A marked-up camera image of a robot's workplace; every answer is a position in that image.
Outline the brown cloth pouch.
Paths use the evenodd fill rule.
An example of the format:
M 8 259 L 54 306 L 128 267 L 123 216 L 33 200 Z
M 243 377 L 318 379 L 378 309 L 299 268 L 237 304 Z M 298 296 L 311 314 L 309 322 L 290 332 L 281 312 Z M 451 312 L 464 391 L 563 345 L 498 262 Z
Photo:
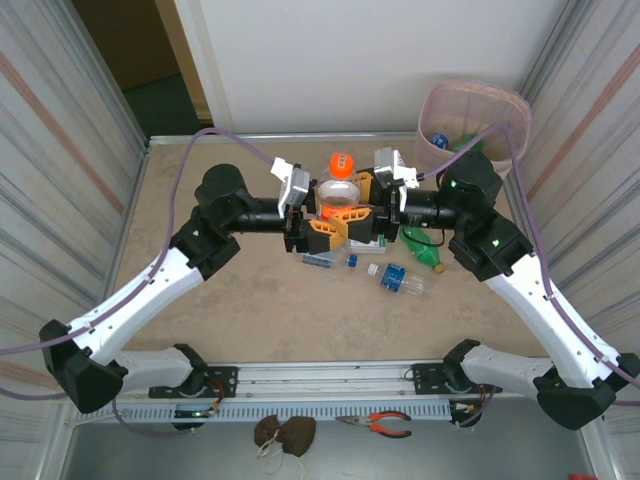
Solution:
M 317 423 L 312 417 L 293 416 L 281 425 L 277 440 L 282 445 L 285 454 L 298 458 L 307 453 L 311 447 Z
M 269 442 L 273 442 L 280 429 L 280 422 L 276 415 L 269 415 L 261 419 L 253 431 L 253 441 L 256 446 L 262 447 Z

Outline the orange-handled pliers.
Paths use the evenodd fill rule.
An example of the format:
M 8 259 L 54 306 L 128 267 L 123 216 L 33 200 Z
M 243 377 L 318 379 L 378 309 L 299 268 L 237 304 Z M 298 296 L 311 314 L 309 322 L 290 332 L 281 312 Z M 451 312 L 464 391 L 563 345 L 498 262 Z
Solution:
M 379 424 L 379 421 L 385 420 L 385 419 L 411 421 L 411 417 L 409 415 L 399 411 L 392 411 L 392 410 L 375 412 L 369 415 L 346 415 L 346 416 L 337 416 L 335 418 L 336 421 L 339 421 L 345 424 L 367 427 L 371 432 L 384 436 L 386 438 L 404 439 L 412 435 L 412 432 L 409 430 L 394 431 L 394 430 L 389 430 L 384 426 L 381 426 Z

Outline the white door frame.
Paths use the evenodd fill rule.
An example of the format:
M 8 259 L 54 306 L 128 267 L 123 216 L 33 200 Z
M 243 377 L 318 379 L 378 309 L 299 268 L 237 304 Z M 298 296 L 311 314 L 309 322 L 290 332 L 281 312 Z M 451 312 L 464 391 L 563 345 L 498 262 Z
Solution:
M 182 69 L 196 115 L 202 123 L 234 130 L 220 68 L 207 27 L 204 0 L 173 0 L 184 35 Z

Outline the wide aluminium mounting rail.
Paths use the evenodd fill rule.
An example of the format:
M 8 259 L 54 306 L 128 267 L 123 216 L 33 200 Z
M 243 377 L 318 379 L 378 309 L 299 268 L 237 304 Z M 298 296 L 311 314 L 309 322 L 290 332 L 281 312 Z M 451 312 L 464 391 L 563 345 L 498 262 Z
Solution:
M 191 362 L 170 348 L 125 352 L 116 358 L 127 370 L 121 396 L 204 399 L 208 366 L 239 368 L 236 396 L 227 399 L 356 399 L 414 396 L 411 366 L 439 360 L 207 364 Z

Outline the blue-label bottle white cap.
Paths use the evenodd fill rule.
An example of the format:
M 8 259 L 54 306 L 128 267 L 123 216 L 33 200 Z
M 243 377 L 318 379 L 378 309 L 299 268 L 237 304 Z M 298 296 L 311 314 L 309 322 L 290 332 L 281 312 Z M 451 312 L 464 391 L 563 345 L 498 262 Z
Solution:
M 394 263 L 370 263 L 367 274 L 388 292 L 396 295 L 425 297 L 431 291 L 430 281 Z

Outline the small orange-label bottle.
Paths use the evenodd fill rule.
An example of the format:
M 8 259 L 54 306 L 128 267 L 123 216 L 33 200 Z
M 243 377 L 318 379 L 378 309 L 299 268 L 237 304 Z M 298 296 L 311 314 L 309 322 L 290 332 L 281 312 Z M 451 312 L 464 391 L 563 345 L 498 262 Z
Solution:
M 357 207 L 360 184 L 353 157 L 345 152 L 333 154 L 316 185 L 318 218 L 327 220 L 340 211 Z

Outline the clear bottle pale blue label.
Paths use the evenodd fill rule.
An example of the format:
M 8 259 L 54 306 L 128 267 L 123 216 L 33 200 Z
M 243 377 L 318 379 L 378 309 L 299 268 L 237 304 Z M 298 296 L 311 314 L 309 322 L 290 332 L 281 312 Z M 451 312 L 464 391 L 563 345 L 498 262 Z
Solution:
M 303 264 L 324 269 L 356 268 L 358 265 L 358 256 L 346 250 L 334 250 L 319 254 L 304 253 L 300 259 Z

